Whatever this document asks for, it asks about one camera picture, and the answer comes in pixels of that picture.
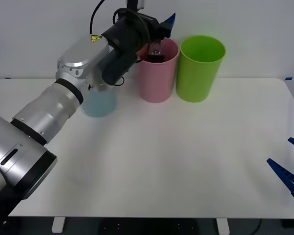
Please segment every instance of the table surface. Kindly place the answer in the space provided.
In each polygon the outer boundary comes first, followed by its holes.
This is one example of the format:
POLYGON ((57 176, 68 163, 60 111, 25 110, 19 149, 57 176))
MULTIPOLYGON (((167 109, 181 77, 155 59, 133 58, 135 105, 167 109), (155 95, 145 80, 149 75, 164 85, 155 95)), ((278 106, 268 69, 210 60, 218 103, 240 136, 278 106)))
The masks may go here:
MULTIPOLYGON (((52 79, 0 80, 10 121, 52 79)), ((47 145, 58 163, 12 216, 294 218, 294 198, 266 163, 294 174, 294 99, 275 78, 220 78, 208 98, 141 100, 117 88, 103 118, 80 109, 47 145)))

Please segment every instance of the cup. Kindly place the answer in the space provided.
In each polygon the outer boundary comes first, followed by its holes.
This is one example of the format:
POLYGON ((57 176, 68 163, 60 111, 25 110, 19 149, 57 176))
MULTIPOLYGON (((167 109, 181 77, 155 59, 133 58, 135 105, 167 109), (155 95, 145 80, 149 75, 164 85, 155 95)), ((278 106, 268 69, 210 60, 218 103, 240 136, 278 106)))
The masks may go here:
POLYGON ((203 101, 217 75, 225 46, 217 39, 197 35, 181 45, 176 92, 185 101, 203 101))
POLYGON ((143 60, 137 65, 139 94, 150 103, 164 102, 172 94, 179 48, 173 40, 165 38, 162 41, 162 53, 164 55, 162 63, 143 60))
POLYGON ((91 89, 87 99, 82 103, 83 113, 92 118, 101 118, 115 110, 117 96, 114 89, 97 91, 91 89))

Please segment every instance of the yellow warning sticker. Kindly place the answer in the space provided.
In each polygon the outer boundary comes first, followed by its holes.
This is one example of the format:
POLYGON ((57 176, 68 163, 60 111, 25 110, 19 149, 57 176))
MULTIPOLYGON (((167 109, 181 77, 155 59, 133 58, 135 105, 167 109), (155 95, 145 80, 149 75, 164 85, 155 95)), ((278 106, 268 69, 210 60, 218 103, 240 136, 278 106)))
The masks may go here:
POLYGON ((98 35, 92 35, 92 36, 91 36, 91 38, 92 38, 92 43, 93 43, 93 42, 95 42, 95 41, 97 41, 97 40, 101 39, 101 38, 102 38, 102 36, 98 36, 98 35))

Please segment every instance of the green cup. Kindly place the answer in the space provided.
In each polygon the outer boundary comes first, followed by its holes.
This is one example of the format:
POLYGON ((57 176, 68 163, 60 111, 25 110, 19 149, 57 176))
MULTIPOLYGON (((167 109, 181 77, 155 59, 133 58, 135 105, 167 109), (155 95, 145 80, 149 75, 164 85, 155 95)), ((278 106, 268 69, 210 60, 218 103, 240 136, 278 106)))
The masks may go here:
POLYGON ((188 102, 203 101, 209 94, 225 46, 215 38, 198 35, 186 39, 181 46, 176 91, 188 102))

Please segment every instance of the black cable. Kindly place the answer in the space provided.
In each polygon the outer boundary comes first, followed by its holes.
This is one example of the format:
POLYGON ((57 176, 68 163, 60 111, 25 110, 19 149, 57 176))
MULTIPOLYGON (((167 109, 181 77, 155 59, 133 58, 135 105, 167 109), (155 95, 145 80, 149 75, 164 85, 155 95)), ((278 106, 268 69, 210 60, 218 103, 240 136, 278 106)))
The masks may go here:
POLYGON ((105 0, 101 0, 98 5, 96 6, 96 8, 94 9, 94 12, 92 14, 92 17, 90 18, 90 28, 89 28, 89 34, 93 34, 93 21, 94 21, 94 16, 96 14, 96 12, 98 11, 98 9, 100 8, 100 6, 103 4, 105 0))
POLYGON ((123 84, 124 84, 124 82, 125 82, 125 79, 124 79, 124 77, 122 77, 122 79, 123 79, 123 82, 121 83, 121 84, 118 84, 118 85, 114 85, 115 87, 119 87, 119 86, 122 86, 123 84))
POLYGON ((250 235, 255 235, 258 230, 260 229, 261 223, 263 222, 262 219, 259 220, 258 226, 256 227, 256 229, 250 234, 250 235))

